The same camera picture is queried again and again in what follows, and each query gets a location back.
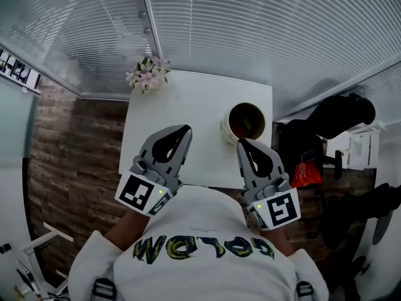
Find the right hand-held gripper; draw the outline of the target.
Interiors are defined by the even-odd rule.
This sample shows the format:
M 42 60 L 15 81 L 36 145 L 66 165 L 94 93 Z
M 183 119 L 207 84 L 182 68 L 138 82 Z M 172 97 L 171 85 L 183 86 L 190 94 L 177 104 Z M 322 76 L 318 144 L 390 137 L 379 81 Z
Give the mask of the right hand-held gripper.
M 297 189 L 289 184 L 275 150 L 257 140 L 239 139 L 237 158 L 244 179 L 242 200 L 261 230 L 275 230 L 300 219 Z

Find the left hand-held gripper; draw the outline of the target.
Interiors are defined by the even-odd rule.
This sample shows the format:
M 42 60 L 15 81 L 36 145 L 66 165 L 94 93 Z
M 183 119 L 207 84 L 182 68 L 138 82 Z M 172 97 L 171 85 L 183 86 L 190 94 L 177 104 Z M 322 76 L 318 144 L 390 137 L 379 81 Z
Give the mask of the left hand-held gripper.
M 179 171 L 192 142 L 189 125 L 173 125 L 150 135 L 121 175 L 115 200 L 148 217 L 155 216 L 182 187 Z

